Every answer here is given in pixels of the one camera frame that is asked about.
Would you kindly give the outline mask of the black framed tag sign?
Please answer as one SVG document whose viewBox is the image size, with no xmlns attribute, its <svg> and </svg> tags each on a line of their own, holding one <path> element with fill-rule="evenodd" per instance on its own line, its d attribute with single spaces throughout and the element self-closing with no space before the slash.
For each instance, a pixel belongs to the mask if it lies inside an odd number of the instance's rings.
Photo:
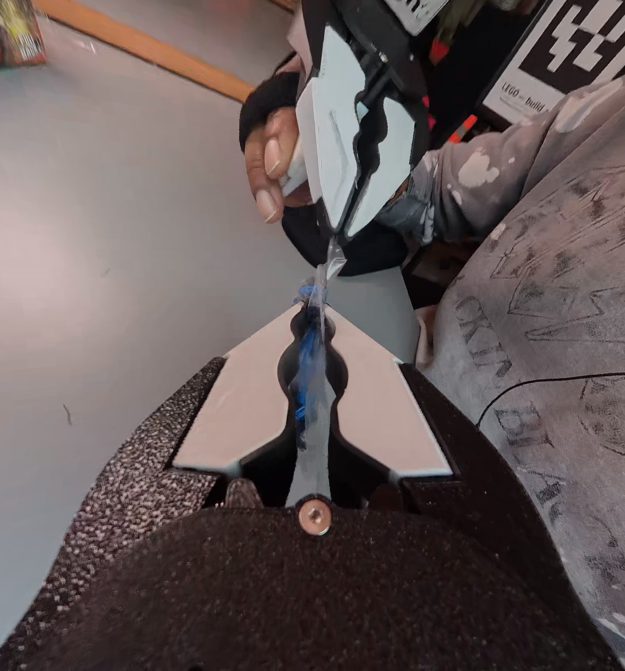
<svg viewBox="0 0 625 671">
<path fill-rule="evenodd" d="M 625 73 L 625 1 L 546 1 L 477 104 L 503 130 Z"/>
</svg>

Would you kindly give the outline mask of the clear bag of blue bricks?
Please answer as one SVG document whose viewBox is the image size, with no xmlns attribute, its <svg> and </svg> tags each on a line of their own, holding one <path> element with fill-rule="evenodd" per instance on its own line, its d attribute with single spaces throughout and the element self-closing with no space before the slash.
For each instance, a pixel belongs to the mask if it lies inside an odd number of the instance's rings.
<svg viewBox="0 0 625 671">
<path fill-rule="evenodd" d="M 327 377 L 326 300 L 329 283 L 347 262 L 337 237 L 332 237 L 326 260 L 299 289 L 303 327 L 299 344 L 299 367 L 290 384 L 294 401 L 296 446 L 300 454 L 313 453 L 327 445 L 331 408 L 335 398 Z"/>
</svg>

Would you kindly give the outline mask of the person's grey patterned sweatshirt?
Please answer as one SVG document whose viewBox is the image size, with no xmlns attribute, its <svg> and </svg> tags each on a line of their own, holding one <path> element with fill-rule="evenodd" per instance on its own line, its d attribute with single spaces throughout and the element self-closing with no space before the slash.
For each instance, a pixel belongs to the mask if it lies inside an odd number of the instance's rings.
<svg viewBox="0 0 625 671">
<path fill-rule="evenodd" d="M 444 294 L 426 377 L 516 471 L 625 667 L 625 76 Z"/>
</svg>

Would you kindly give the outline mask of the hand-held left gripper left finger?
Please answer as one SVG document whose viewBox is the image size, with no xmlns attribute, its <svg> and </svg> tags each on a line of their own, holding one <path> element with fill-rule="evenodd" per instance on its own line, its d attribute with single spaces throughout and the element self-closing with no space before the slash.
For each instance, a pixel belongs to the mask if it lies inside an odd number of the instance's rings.
<svg viewBox="0 0 625 671">
<path fill-rule="evenodd" d="M 235 346 L 172 461 L 179 469 L 241 471 L 274 443 L 290 418 L 289 386 L 298 368 L 295 305 Z"/>
</svg>

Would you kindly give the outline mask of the wood edged grey table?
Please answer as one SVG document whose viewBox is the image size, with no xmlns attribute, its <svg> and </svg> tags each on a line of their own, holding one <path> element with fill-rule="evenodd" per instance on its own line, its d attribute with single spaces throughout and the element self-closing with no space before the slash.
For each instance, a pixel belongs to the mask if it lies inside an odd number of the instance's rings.
<svg viewBox="0 0 625 671">
<path fill-rule="evenodd" d="M 293 1 L 34 1 L 33 7 L 239 103 L 290 53 Z"/>
</svg>

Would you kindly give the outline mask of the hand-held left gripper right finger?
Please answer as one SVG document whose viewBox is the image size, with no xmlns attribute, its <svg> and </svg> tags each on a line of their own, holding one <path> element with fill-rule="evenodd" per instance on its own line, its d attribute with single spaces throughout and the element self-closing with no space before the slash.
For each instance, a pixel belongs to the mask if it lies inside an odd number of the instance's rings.
<svg viewBox="0 0 625 671">
<path fill-rule="evenodd" d="M 451 477 L 453 470 L 401 373 L 402 361 L 327 306 L 333 353 L 347 371 L 337 404 L 340 438 L 389 481 Z"/>
</svg>

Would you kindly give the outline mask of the person's right hand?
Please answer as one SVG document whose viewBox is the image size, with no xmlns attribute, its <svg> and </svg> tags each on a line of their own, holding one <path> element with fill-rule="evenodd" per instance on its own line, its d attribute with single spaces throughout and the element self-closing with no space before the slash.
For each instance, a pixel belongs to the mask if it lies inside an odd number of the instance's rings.
<svg viewBox="0 0 625 671">
<path fill-rule="evenodd" d="M 286 207 L 312 203 L 306 184 L 289 196 L 283 194 L 280 184 L 300 135 L 295 105 L 302 73 L 302 59 L 292 52 L 241 107 L 239 144 L 251 194 L 267 223 L 281 221 Z"/>
</svg>

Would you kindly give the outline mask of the toy set box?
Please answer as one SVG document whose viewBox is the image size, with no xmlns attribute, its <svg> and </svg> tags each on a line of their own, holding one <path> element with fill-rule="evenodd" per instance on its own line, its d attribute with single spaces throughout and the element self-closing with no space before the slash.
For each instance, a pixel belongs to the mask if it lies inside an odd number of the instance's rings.
<svg viewBox="0 0 625 671">
<path fill-rule="evenodd" d="M 44 64 L 45 46 L 31 1 L 0 1 L 0 68 Z"/>
</svg>

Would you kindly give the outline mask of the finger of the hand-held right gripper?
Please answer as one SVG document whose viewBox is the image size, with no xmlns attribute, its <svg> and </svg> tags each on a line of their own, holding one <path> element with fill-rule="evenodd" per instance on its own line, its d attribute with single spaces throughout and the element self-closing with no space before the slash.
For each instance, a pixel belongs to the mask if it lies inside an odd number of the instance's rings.
<svg viewBox="0 0 625 671">
<path fill-rule="evenodd" d="M 380 119 L 386 123 L 386 134 L 377 144 L 377 167 L 369 169 L 345 226 L 347 239 L 355 237 L 375 218 L 411 171 L 415 121 L 398 101 L 386 96 L 381 104 Z"/>
<path fill-rule="evenodd" d="M 325 26 L 317 73 L 303 88 L 296 113 L 310 194 L 332 232 L 342 230 L 358 180 L 356 103 L 365 88 L 350 45 Z"/>
</svg>

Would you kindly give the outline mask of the person's right forearm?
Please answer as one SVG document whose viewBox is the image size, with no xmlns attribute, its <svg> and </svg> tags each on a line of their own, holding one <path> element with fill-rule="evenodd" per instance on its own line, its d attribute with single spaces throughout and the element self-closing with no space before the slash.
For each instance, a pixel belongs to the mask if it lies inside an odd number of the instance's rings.
<svg viewBox="0 0 625 671">
<path fill-rule="evenodd" d="M 428 151 L 376 221 L 421 246 L 485 239 L 562 161 L 555 147 L 562 139 L 558 118 L 581 95 L 576 91 L 552 111 L 506 131 Z"/>
</svg>

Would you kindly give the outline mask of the orange traffic cone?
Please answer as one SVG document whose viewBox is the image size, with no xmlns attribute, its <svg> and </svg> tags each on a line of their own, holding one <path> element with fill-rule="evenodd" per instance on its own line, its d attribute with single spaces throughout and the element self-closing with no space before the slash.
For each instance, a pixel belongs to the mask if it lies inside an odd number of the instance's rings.
<svg viewBox="0 0 625 671">
<path fill-rule="evenodd" d="M 464 139 L 467 138 L 469 132 L 474 128 L 477 123 L 477 116 L 470 115 L 468 116 L 463 123 L 455 130 L 451 136 L 447 139 L 447 144 L 460 144 Z"/>
</svg>

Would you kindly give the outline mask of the grey desk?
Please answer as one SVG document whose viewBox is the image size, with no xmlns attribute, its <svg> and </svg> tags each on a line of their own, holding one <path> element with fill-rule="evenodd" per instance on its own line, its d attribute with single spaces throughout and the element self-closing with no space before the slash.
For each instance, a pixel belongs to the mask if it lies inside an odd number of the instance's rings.
<svg viewBox="0 0 625 671">
<path fill-rule="evenodd" d="M 48 64 L 0 70 L 0 645 L 118 449 L 312 274 L 237 102 L 40 26 Z"/>
</svg>

